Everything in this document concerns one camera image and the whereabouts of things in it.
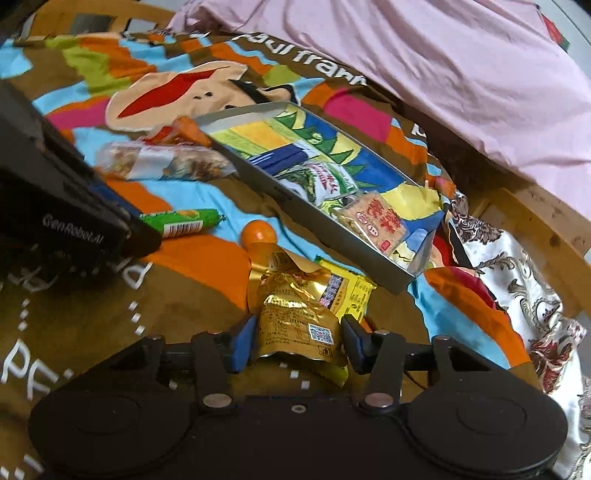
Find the green sausage stick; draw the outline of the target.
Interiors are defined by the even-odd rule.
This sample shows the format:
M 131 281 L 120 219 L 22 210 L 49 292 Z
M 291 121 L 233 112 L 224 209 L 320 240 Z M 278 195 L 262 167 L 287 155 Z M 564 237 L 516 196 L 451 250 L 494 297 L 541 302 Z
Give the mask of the green sausage stick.
M 189 209 L 142 214 L 140 219 L 163 239 L 169 239 L 211 230 L 226 217 L 216 209 Z

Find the orange red snack packet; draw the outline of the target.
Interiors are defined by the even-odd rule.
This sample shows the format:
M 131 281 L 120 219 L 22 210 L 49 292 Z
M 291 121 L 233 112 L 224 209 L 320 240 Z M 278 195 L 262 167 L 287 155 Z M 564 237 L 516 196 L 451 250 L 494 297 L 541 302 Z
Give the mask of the orange red snack packet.
M 148 145 L 193 145 L 206 148 L 213 144 L 211 137 L 187 116 L 178 116 L 170 124 L 154 127 L 140 141 Z

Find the green white snack packet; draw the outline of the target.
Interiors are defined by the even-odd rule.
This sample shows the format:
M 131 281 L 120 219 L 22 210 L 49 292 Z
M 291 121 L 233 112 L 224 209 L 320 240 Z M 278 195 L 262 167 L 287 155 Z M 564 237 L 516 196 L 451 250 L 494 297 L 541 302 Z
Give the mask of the green white snack packet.
M 325 201 L 337 200 L 359 190 L 344 167 L 317 160 L 308 160 L 280 172 L 276 181 L 317 207 Z

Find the beige red cracker packet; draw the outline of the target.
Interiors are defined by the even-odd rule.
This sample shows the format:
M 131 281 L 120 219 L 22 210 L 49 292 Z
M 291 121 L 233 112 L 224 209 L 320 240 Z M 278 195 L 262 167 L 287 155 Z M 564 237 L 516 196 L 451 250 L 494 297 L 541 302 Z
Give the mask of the beige red cracker packet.
M 339 223 L 386 257 L 409 234 L 403 219 L 377 191 L 356 193 L 334 214 Z

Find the small orange ball snack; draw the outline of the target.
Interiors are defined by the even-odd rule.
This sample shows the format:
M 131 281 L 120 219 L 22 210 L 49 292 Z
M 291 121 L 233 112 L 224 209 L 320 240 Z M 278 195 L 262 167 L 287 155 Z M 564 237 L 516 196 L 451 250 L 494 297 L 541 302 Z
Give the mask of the small orange ball snack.
M 245 250 L 250 250 L 259 243 L 276 244 L 276 242 L 276 230 L 263 220 L 250 221 L 242 228 L 242 233 L 240 233 L 240 245 Z

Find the colourful paul frank blanket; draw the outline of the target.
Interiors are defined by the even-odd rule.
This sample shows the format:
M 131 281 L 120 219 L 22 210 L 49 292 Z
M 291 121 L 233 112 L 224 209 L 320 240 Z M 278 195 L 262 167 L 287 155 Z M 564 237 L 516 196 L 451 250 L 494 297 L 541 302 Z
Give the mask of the colourful paul frank blanket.
M 439 191 L 453 183 L 401 101 L 382 83 L 339 65 L 322 73 L 317 61 L 226 36 L 200 39 L 134 34 L 84 34 L 7 42 L 1 76 L 28 96 L 40 112 L 92 161 L 95 151 L 131 133 L 109 128 L 111 97 L 151 73 L 172 75 L 221 61 L 224 77 L 207 79 L 215 92 L 245 99 L 259 87 L 267 98 L 294 92 L 312 112 L 335 122 L 363 145 L 416 181 Z M 72 284 L 48 269 L 23 266 L 1 278 L 1 475 L 34 479 L 38 456 L 27 435 L 33 406 L 112 354 L 148 334 L 185 342 L 203 330 L 235 324 L 246 310 L 249 258 L 239 246 L 242 227 L 252 220 L 273 226 L 280 245 L 308 258 L 338 260 L 308 229 L 294 222 L 276 201 L 242 181 L 209 183 L 113 181 L 112 188 L 146 213 L 189 207 L 217 207 L 226 220 L 212 234 L 171 240 L 141 260 L 113 268 L 103 284 L 87 278 Z

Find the wooden bed frame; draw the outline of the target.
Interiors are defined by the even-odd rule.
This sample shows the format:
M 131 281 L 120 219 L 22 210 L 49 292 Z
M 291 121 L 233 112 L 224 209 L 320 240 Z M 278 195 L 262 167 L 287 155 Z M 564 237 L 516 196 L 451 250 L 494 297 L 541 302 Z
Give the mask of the wooden bed frame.
M 17 26 L 27 36 L 68 34 L 78 15 L 104 16 L 107 32 L 121 32 L 132 20 L 164 28 L 173 12 L 139 1 L 19 1 Z M 590 311 L 590 222 L 539 186 L 478 159 L 460 175 L 470 213 L 507 229 L 531 251 L 568 315 Z

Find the pink bed sheet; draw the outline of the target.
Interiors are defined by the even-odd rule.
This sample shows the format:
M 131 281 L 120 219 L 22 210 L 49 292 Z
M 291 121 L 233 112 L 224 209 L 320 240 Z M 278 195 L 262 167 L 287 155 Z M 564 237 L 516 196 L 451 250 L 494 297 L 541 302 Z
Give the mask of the pink bed sheet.
M 590 81 L 531 1 L 189 1 L 170 28 L 266 33 L 349 65 L 590 213 Z

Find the long nut bar packet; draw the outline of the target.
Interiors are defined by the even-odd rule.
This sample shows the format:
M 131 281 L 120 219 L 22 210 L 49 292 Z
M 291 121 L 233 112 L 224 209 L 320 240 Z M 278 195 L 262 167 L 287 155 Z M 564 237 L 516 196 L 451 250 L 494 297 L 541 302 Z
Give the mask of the long nut bar packet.
M 148 145 L 111 142 L 95 153 L 95 168 L 104 176 L 125 181 L 209 181 L 235 173 L 221 153 L 197 145 Z

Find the colourful metal tray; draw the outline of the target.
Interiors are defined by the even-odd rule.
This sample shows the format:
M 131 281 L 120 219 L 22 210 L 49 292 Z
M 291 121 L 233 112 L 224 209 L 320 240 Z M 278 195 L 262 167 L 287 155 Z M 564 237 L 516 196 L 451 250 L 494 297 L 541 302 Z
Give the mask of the colourful metal tray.
M 240 179 L 393 293 L 431 267 L 439 194 L 287 101 L 197 118 Z

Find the yellow snack packet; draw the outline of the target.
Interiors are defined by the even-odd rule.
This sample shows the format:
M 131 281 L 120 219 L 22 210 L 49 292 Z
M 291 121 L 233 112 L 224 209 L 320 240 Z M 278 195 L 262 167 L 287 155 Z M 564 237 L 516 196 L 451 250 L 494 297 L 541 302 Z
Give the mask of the yellow snack packet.
M 331 272 L 329 284 L 321 296 L 320 303 L 341 319 L 352 315 L 361 323 L 367 313 L 370 295 L 377 285 L 365 275 L 318 256 L 315 263 Z

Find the white floral satin quilt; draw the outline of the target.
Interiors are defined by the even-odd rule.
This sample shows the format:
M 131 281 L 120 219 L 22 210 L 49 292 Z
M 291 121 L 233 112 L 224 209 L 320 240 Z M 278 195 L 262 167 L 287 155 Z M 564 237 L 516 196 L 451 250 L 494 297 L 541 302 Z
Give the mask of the white floral satin quilt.
M 463 193 L 451 199 L 450 213 L 469 262 L 522 337 L 543 391 L 565 412 L 568 436 L 554 472 L 563 479 L 588 479 L 590 379 L 578 352 L 587 329 L 564 315 L 562 299 L 510 233 L 469 214 Z

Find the gold foil snack packet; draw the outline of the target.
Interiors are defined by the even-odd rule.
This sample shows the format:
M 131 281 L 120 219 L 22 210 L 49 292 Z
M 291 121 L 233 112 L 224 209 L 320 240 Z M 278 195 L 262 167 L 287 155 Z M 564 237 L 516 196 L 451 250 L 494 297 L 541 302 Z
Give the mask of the gold foil snack packet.
M 247 306 L 256 317 L 253 358 L 290 355 L 339 387 L 349 378 L 338 317 L 321 303 L 331 272 L 274 243 L 247 247 Z

